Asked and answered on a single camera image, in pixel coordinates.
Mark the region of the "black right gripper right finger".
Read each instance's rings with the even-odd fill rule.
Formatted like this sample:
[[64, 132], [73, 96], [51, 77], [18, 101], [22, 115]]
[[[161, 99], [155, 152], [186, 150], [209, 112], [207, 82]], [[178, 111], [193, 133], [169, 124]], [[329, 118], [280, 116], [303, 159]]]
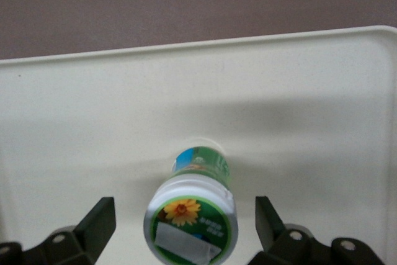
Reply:
[[299, 225], [285, 224], [270, 199], [257, 196], [255, 224], [262, 251], [249, 264], [383, 264], [369, 245], [339, 237], [329, 246]]

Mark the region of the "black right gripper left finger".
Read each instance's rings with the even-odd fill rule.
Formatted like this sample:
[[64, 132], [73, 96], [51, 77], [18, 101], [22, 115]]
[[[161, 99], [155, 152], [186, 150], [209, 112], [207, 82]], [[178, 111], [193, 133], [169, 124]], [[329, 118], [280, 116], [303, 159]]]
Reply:
[[55, 230], [33, 248], [2, 242], [1, 264], [95, 264], [115, 229], [115, 200], [103, 197], [76, 226]]

